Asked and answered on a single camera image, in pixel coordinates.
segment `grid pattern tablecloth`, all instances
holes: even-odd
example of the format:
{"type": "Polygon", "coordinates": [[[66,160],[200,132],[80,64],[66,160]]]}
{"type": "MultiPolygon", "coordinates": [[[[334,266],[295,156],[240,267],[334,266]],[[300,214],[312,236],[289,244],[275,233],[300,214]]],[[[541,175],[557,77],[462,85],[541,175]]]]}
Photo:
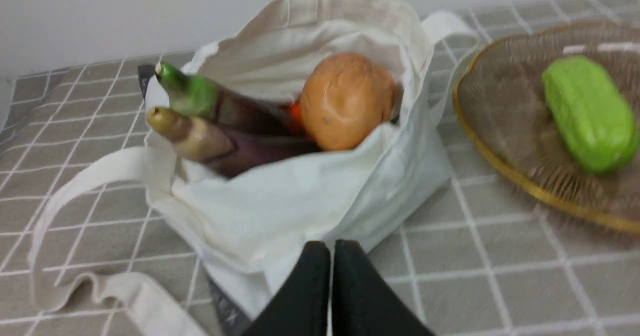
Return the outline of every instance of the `grid pattern tablecloth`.
{"type": "MultiPolygon", "coordinates": [[[[461,15],[490,42],[583,19],[640,22],[640,0],[554,0],[461,15]]],[[[430,92],[442,96],[462,40],[439,45],[430,92]]],[[[162,56],[182,65],[192,54],[162,56]]],[[[44,202],[101,156],[142,145],[137,65],[160,56],[55,70],[18,80],[0,133],[0,335],[135,336],[121,306],[29,304],[26,254],[44,202]]],[[[439,335],[640,335],[637,241],[540,216],[473,150],[451,107],[438,128],[455,177],[370,257],[399,297],[439,335]]],[[[107,185],[74,200],[48,232],[52,282],[86,270],[146,272],[205,329],[217,330],[206,276],[190,248],[145,203],[142,186],[107,185]]]]}

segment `green vegetable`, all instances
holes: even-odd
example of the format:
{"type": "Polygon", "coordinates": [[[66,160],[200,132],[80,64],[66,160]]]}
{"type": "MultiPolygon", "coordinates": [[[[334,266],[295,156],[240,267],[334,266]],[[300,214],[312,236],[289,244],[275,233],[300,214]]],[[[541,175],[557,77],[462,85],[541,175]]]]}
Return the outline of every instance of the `green vegetable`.
{"type": "Polygon", "coordinates": [[[290,116],[275,105],[229,90],[202,75],[187,75],[160,61],[155,76],[169,96],[169,106],[183,115],[203,118],[256,135],[290,135],[290,116]]]}
{"type": "Polygon", "coordinates": [[[604,67],[585,56],[563,58],[542,73],[542,83],[558,131],[586,172],[612,172],[633,161],[634,113],[604,67]]]}

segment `black object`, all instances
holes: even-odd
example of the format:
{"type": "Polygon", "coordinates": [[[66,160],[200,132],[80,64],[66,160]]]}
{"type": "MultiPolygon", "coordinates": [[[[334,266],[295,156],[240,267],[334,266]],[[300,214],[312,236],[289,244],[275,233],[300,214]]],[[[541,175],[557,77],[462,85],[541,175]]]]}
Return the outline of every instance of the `black object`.
{"type": "Polygon", "coordinates": [[[137,66],[137,81],[142,91],[142,99],[147,97],[147,86],[149,80],[156,75],[156,66],[151,64],[142,64],[137,66]]]}
{"type": "Polygon", "coordinates": [[[334,336],[435,336],[389,288],[357,241],[335,243],[331,295],[334,336]]]}
{"type": "Polygon", "coordinates": [[[331,255],[308,242],[281,289],[243,336],[326,336],[331,255]]]}
{"type": "Polygon", "coordinates": [[[208,280],[208,289],[222,333],[225,336],[242,336],[249,329],[251,319],[211,279],[208,280]]]}
{"type": "MultiPolygon", "coordinates": [[[[248,329],[246,315],[233,309],[212,281],[222,330],[226,336],[325,336],[330,270],[324,243],[308,242],[288,279],[248,329]],[[230,310],[231,324],[224,317],[230,310]]],[[[387,286],[357,241],[335,243],[331,316],[334,336],[435,336],[387,286]]]]}

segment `gold rim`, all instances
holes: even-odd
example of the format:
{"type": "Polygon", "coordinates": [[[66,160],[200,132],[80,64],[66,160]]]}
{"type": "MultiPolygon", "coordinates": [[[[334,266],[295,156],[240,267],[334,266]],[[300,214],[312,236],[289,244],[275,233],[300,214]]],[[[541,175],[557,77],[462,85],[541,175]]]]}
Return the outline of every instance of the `gold rim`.
{"type": "MultiPolygon", "coordinates": [[[[620,27],[620,25],[614,24],[612,22],[605,22],[605,21],[585,21],[585,22],[579,22],[579,23],[574,23],[574,24],[567,24],[567,25],[561,25],[561,26],[557,26],[557,27],[552,27],[550,29],[546,29],[544,31],[540,31],[538,34],[544,34],[544,33],[549,33],[552,31],[558,31],[558,30],[562,30],[562,29],[567,29],[569,27],[575,26],[576,24],[613,24],[615,26],[620,27]]],[[[474,65],[476,64],[476,62],[478,61],[478,59],[480,58],[480,56],[482,56],[482,54],[485,53],[485,51],[487,51],[490,47],[503,42],[505,40],[511,39],[511,38],[517,38],[517,37],[521,37],[521,36],[525,36],[525,35],[512,35],[512,36],[508,36],[506,38],[500,38],[492,43],[490,43],[489,45],[485,46],[482,48],[482,50],[480,52],[478,52],[478,54],[476,54],[476,56],[473,57],[473,60],[471,61],[471,64],[468,66],[466,72],[464,72],[464,74],[462,75],[462,77],[460,77],[460,80],[457,82],[457,84],[455,84],[455,88],[453,90],[453,108],[455,111],[455,114],[457,115],[457,119],[460,122],[462,129],[464,130],[464,133],[466,134],[466,136],[471,139],[471,142],[473,143],[473,146],[476,148],[476,150],[480,153],[480,155],[482,155],[482,157],[484,159],[486,159],[486,161],[496,170],[498,170],[498,172],[500,172],[500,174],[502,174],[503,176],[505,176],[507,179],[509,179],[510,181],[512,181],[512,183],[515,183],[516,185],[520,186],[526,193],[528,193],[529,195],[531,195],[532,197],[534,197],[535,199],[538,199],[539,201],[552,206],[558,210],[564,211],[565,213],[569,213],[570,215],[573,215],[577,218],[586,220],[588,222],[592,222],[594,224],[599,224],[599,225],[603,225],[605,227],[610,227],[611,229],[615,229],[618,231],[622,231],[622,232],[628,232],[628,233],[632,233],[632,234],[640,234],[640,222],[633,222],[630,220],[627,220],[626,218],[622,218],[620,216],[617,215],[613,215],[613,214],[608,214],[608,213],[602,213],[601,211],[597,211],[594,209],[588,209],[582,206],[579,206],[578,204],[574,204],[572,202],[568,202],[564,199],[561,199],[559,197],[557,197],[556,195],[551,194],[550,192],[548,192],[547,190],[544,190],[543,188],[540,188],[540,186],[538,186],[536,183],[533,183],[533,181],[531,181],[529,178],[527,178],[525,175],[521,174],[520,172],[518,172],[517,170],[511,168],[509,165],[503,163],[503,161],[498,158],[492,151],[491,149],[489,149],[489,147],[487,147],[481,140],[480,138],[478,138],[478,135],[473,131],[473,129],[471,129],[471,127],[469,126],[469,123],[465,120],[464,116],[462,115],[462,111],[460,109],[460,101],[458,99],[458,87],[460,86],[460,83],[464,80],[465,77],[467,77],[469,75],[469,73],[471,73],[471,71],[473,70],[474,65]]]]}

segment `fabric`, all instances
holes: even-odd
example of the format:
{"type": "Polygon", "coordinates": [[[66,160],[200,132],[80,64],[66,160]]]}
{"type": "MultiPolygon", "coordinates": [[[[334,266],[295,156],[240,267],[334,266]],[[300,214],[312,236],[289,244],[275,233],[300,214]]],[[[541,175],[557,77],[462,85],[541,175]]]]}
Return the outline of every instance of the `fabric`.
{"type": "MultiPolygon", "coordinates": [[[[48,201],[29,255],[35,305],[60,309],[89,279],[93,300],[121,300],[144,335],[205,334],[144,274],[85,273],[57,287],[44,282],[38,251],[56,213],[74,197],[112,181],[145,183],[147,203],[252,319],[284,283],[307,241],[356,240],[370,251],[449,178],[435,131],[446,98],[430,109],[421,95],[427,93],[423,83],[434,46],[450,35],[476,38],[454,14],[437,11],[421,22],[401,0],[270,0],[236,36],[202,47],[183,71],[210,76],[256,99],[292,101],[323,58],[361,52],[402,84],[398,125],[380,125],[355,150],[300,156],[230,181],[178,158],[151,132],[146,147],[103,157],[48,201]]],[[[145,102],[147,109],[168,105],[155,79],[145,102]]]]}

